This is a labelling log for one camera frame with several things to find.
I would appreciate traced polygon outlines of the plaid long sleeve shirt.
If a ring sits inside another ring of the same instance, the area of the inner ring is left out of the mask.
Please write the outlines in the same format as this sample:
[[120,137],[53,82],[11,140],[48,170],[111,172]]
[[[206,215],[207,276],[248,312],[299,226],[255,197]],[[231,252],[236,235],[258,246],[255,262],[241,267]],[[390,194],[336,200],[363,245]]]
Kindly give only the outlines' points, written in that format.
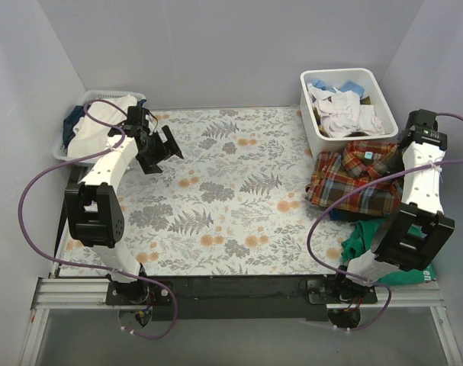
[[[352,141],[340,152],[323,151],[317,155],[306,197],[313,205],[327,208],[356,188],[402,169],[395,143]],[[403,185],[402,178],[377,183],[336,208],[373,217],[387,216],[399,206]]]

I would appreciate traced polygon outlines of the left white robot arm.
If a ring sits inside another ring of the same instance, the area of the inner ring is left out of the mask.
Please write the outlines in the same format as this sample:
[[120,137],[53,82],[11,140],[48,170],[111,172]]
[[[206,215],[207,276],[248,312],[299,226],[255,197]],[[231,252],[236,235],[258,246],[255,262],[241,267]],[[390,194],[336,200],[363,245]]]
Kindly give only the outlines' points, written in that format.
[[120,129],[108,132],[107,152],[98,157],[88,174],[65,190],[70,235],[99,255],[108,269],[108,279],[124,285],[124,297],[134,305],[144,303],[149,286],[142,265],[123,241],[125,221],[117,199],[117,188],[132,160],[146,175],[159,174],[158,164],[172,156],[182,158],[171,130],[156,130],[157,119],[146,108],[131,106]]

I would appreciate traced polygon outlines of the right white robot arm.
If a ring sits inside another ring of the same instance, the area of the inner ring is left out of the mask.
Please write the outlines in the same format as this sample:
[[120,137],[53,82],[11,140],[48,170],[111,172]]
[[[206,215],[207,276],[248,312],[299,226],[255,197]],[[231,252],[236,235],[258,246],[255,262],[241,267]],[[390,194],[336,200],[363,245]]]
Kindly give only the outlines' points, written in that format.
[[[371,248],[348,261],[347,276],[332,284],[341,303],[353,301],[360,286],[394,272],[424,270],[452,235],[455,221],[445,216],[440,201],[442,168],[448,137],[438,131],[436,113],[426,110],[409,114],[398,147],[404,168],[400,206],[378,228]],[[411,172],[411,169],[426,169]]]

